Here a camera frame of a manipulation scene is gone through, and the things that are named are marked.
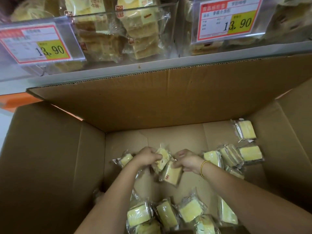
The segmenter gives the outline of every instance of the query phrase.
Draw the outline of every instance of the person's left hand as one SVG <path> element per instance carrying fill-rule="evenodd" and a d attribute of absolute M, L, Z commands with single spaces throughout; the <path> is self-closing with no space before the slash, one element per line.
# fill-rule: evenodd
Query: person's left hand
<path fill-rule="evenodd" d="M 162 159 L 162 155 L 159 153 L 155 153 L 156 151 L 157 150 L 155 148 L 144 147 L 137 155 L 134 156 L 132 160 L 133 162 L 136 162 L 139 167 L 151 165 L 157 160 Z"/>

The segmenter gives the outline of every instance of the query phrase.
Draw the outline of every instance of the price tag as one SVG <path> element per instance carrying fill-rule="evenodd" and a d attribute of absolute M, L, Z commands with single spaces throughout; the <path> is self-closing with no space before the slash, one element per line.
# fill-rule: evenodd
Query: price tag
<path fill-rule="evenodd" d="M 197 42 L 251 33 L 262 0 L 200 3 Z"/>
<path fill-rule="evenodd" d="M 0 42 L 19 64 L 72 60 L 55 23 L 0 30 Z"/>

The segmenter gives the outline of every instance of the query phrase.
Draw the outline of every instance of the person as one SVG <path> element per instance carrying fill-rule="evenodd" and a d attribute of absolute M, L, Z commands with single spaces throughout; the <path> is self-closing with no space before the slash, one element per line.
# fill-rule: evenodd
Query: person
<path fill-rule="evenodd" d="M 130 196 L 139 169 L 162 159 L 156 150 L 145 147 L 122 169 L 102 199 L 94 206 L 75 234 L 124 233 Z M 200 175 L 204 159 L 184 149 L 175 158 L 174 167 Z M 202 174 L 216 193 L 235 212 L 251 234 L 311 234 L 312 214 L 243 179 L 231 175 L 210 162 Z"/>

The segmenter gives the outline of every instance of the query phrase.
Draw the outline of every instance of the orange object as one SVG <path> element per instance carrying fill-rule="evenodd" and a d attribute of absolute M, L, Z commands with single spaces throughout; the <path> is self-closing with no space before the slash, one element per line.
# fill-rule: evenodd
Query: orange object
<path fill-rule="evenodd" d="M 28 93 L 5 94 L 0 95 L 0 108 L 10 112 L 15 112 L 15 109 L 19 106 L 37 103 L 40 101 L 42 100 L 35 98 Z"/>

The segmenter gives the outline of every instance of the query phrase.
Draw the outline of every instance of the gold bracelet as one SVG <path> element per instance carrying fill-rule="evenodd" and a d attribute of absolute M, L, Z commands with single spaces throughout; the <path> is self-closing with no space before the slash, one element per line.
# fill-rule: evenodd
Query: gold bracelet
<path fill-rule="evenodd" d="M 200 166 L 200 175 L 201 175 L 203 178 L 205 178 L 205 177 L 202 175 L 201 170 L 202 170 L 202 167 L 203 167 L 203 165 L 204 165 L 205 162 L 210 162 L 210 161 L 209 161 L 209 160 L 205 160 L 205 161 L 202 162 L 202 165 Z"/>

